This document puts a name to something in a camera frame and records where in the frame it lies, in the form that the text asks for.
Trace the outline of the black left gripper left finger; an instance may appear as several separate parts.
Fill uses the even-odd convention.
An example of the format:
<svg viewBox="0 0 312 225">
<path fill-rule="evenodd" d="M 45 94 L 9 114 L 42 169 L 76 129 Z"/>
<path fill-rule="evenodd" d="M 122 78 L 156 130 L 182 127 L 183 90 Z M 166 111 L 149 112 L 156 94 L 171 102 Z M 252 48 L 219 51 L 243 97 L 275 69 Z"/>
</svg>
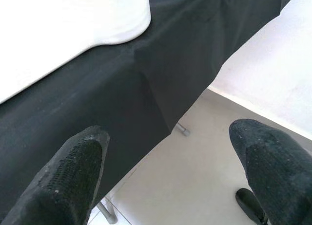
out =
<svg viewBox="0 0 312 225">
<path fill-rule="evenodd" d="M 109 134 L 91 126 L 69 138 L 35 175 L 3 225 L 85 225 L 98 193 Z"/>
</svg>

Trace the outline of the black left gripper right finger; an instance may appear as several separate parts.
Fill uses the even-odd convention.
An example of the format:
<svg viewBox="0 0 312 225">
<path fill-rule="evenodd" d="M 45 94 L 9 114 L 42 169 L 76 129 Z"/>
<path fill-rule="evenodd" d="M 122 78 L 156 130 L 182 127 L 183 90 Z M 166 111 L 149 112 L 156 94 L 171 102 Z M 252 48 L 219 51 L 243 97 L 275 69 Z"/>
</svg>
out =
<svg viewBox="0 0 312 225">
<path fill-rule="evenodd" d="M 236 200 L 258 225 L 312 223 L 312 157 L 287 133 L 252 119 L 229 126 L 250 190 Z"/>
</svg>

